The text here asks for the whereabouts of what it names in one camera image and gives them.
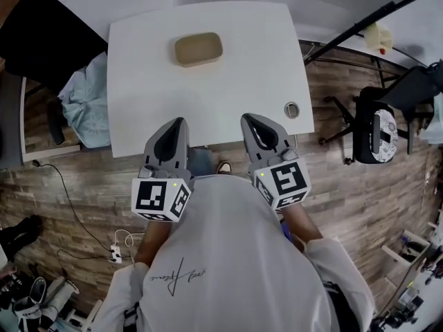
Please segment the cream object with red knob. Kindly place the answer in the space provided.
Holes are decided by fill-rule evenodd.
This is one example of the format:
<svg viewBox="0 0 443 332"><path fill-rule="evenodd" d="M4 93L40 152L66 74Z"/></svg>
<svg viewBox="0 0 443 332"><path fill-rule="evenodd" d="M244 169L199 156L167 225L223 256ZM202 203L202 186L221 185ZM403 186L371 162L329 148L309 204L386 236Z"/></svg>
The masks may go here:
<svg viewBox="0 0 443 332"><path fill-rule="evenodd" d="M391 32L377 23L365 28L363 30L363 37L366 46L370 50L380 52L381 55L385 55L392 50L393 38Z"/></svg>

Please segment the patterned round seat cushion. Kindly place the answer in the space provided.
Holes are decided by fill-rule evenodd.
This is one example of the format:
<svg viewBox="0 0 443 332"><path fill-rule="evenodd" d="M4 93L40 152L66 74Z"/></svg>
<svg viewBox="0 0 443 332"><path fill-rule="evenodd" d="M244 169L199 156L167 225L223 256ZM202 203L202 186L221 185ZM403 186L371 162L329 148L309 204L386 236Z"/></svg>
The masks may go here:
<svg viewBox="0 0 443 332"><path fill-rule="evenodd" d="M370 151L372 156L378 163L387 163L392 160L397 150L399 136L395 118L388 110L380 109L374 113L371 125ZM380 141L380 131L390 134L390 143Z"/></svg>

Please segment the black bag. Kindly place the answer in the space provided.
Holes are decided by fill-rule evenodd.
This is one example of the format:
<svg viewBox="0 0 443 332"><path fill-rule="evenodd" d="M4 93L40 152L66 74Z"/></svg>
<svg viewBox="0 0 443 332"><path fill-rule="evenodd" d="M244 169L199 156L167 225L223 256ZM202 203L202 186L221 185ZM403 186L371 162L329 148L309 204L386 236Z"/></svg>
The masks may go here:
<svg viewBox="0 0 443 332"><path fill-rule="evenodd" d="M26 217L15 226L0 230L0 246L13 262L15 255L24 247L32 244L42 232L42 218L37 215Z"/></svg>

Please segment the person's left forearm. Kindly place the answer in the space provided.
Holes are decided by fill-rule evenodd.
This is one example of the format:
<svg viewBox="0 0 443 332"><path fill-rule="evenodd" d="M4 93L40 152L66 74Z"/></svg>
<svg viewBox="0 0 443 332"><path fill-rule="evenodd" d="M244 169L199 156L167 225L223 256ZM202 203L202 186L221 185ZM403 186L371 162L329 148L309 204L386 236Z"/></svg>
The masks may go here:
<svg viewBox="0 0 443 332"><path fill-rule="evenodd" d="M171 222L150 221L134 257L134 262L150 267L161 246L167 241L171 229Z"/></svg>

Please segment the person's right forearm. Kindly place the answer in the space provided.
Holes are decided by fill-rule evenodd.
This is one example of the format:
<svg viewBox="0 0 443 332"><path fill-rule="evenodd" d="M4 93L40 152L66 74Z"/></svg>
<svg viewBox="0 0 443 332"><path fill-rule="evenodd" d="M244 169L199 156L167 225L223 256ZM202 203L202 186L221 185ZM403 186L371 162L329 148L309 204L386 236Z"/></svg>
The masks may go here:
<svg viewBox="0 0 443 332"><path fill-rule="evenodd" d="M300 203L283 207L281 214L293 237L295 247L297 247L301 253L305 251L305 245L310 241L323 238L320 230Z"/></svg>

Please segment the person's white shirt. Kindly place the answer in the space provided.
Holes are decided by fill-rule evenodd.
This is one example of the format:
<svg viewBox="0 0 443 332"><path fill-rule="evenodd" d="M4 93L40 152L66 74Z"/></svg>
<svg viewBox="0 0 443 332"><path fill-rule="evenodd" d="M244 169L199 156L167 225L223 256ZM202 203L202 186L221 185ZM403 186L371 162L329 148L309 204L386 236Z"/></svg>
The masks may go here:
<svg viewBox="0 0 443 332"><path fill-rule="evenodd" d="M232 175L192 181L152 265L114 273L91 332L367 332L372 293L342 244L301 253L282 214Z"/></svg>

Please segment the black office chair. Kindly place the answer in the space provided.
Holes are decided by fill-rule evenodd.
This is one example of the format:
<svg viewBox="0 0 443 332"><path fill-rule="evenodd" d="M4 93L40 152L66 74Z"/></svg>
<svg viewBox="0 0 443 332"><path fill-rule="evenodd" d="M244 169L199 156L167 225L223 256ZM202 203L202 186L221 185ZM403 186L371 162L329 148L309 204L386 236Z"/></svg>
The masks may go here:
<svg viewBox="0 0 443 332"><path fill-rule="evenodd" d="M407 152L413 148L413 121L418 118L416 106L432 100L443 92L443 60L428 67L415 66L399 76L389 87L367 86L359 96L354 97L356 113L352 115L334 96L324 98L324 102L333 102L343 116L347 128L331 138L321 138L324 145L352 134L352 156L344 163L351 165L358 161L363 164L378 163L370 151L370 135L374 113L380 109L391 112L397 124L398 140L407 140Z"/></svg>
<svg viewBox="0 0 443 332"><path fill-rule="evenodd" d="M57 96L46 107L57 145L68 125L58 94L74 72L107 49L107 42L58 0L20 0L0 27L7 72L39 82Z"/></svg>

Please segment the light blue cloth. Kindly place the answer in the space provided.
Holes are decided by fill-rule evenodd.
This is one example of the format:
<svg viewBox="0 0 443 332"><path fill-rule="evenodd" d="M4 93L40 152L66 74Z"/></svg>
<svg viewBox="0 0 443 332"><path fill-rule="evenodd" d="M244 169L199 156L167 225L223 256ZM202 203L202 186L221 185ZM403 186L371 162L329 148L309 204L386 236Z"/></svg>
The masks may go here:
<svg viewBox="0 0 443 332"><path fill-rule="evenodd" d="M93 149L111 144L105 52L74 72L58 98L62 103L63 116L85 147Z"/></svg>

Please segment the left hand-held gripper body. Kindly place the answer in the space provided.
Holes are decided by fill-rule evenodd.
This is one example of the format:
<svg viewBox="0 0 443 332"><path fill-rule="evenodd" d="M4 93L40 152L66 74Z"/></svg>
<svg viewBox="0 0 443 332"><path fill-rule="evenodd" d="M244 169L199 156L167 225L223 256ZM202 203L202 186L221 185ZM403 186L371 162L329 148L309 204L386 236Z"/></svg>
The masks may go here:
<svg viewBox="0 0 443 332"><path fill-rule="evenodd" d="M132 180L131 211L148 221L177 223L190 199L189 180L146 165Z"/></svg>

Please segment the person's legs in jeans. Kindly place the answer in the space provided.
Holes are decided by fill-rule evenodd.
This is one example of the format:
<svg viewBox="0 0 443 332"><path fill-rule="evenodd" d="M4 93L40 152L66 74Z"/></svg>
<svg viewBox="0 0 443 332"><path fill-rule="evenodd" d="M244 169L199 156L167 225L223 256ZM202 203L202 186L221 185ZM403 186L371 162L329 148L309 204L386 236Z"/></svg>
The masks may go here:
<svg viewBox="0 0 443 332"><path fill-rule="evenodd" d="M188 152L187 169L191 177L216 174L213 153L207 148L191 148Z"/></svg>

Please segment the grey boot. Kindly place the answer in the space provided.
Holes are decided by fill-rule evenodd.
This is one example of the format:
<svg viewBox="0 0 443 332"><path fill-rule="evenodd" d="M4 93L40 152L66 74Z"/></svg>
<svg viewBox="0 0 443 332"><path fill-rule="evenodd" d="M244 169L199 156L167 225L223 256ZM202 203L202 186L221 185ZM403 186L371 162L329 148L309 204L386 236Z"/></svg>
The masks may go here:
<svg viewBox="0 0 443 332"><path fill-rule="evenodd" d="M60 312L69 301L72 294L79 294L78 287L69 279L59 276L47 288L45 300L41 303L43 309L55 308Z"/></svg>

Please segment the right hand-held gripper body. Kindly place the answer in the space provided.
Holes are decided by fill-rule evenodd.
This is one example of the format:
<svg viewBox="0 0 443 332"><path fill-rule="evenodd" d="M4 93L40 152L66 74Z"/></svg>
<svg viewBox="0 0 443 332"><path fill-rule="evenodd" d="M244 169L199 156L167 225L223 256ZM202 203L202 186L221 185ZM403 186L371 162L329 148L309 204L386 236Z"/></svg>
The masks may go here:
<svg viewBox="0 0 443 332"><path fill-rule="evenodd" d="M253 186L274 211L301 203L311 191L306 162L293 148L252 163L248 171Z"/></svg>

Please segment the white table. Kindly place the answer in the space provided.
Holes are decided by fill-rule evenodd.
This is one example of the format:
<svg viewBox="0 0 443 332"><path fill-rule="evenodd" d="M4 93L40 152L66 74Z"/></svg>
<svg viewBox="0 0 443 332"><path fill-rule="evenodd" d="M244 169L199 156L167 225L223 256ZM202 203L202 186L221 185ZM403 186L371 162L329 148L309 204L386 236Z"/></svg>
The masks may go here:
<svg viewBox="0 0 443 332"><path fill-rule="evenodd" d="M223 53L183 67L181 37L216 33ZM284 106L300 114L289 119ZM166 122L182 117L193 147L242 140L240 118L255 113L289 134L314 131L305 65L286 5L225 1L146 12L113 23L107 55L107 108L114 157L143 153Z"/></svg>

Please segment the dark grey desk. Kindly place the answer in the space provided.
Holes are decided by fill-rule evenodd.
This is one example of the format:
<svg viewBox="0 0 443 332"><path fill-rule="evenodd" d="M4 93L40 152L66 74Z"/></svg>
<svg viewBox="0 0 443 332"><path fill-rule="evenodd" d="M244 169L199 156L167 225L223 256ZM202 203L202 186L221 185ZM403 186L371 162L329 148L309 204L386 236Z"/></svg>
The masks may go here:
<svg viewBox="0 0 443 332"><path fill-rule="evenodd" d="M0 170L24 163L78 153L79 145L27 152L24 136L26 78L0 73Z"/></svg>

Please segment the pale blue plastic cover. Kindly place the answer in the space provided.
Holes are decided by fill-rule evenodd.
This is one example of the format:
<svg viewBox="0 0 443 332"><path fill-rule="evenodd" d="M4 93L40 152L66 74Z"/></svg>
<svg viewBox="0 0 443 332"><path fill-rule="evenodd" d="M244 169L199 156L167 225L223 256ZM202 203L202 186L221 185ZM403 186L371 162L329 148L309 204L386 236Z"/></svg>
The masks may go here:
<svg viewBox="0 0 443 332"><path fill-rule="evenodd" d="M420 138L431 145L443 145L443 93L434 97L434 115Z"/></svg>

